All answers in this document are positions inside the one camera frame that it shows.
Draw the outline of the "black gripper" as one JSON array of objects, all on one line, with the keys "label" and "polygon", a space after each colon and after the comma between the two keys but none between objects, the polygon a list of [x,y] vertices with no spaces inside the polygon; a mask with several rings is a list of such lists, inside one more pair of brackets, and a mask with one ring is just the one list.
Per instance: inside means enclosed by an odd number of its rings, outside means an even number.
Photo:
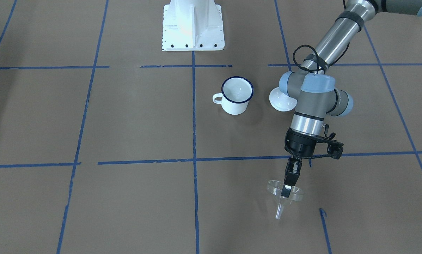
[{"label": "black gripper", "polygon": [[285,136],[285,150],[293,157],[288,158],[285,170],[284,186],[281,195],[288,198],[299,179],[302,166],[301,158],[314,156],[317,140],[309,135],[296,132],[289,128]]}]

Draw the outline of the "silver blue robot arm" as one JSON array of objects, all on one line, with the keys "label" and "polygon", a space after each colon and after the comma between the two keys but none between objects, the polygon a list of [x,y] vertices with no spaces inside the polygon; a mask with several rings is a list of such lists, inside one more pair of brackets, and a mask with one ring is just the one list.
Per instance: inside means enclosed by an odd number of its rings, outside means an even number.
[{"label": "silver blue robot arm", "polygon": [[291,154],[285,170],[281,197],[288,198],[300,176],[303,159],[315,159],[318,143],[327,144],[323,157],[339,159],[343,143],[328,134],[325,116],[343,117],[353,108],[353,98],[335,86],[335,79],[326,74],[346,53],[353,37],[377,13],[399,13],[422,17],[422,0],[348,0],[344,11],[312,53],[301,64],[294,59],[297,71],[285,73],[278,89],[297,101],[290,128],[285,136],[285,150]]}]

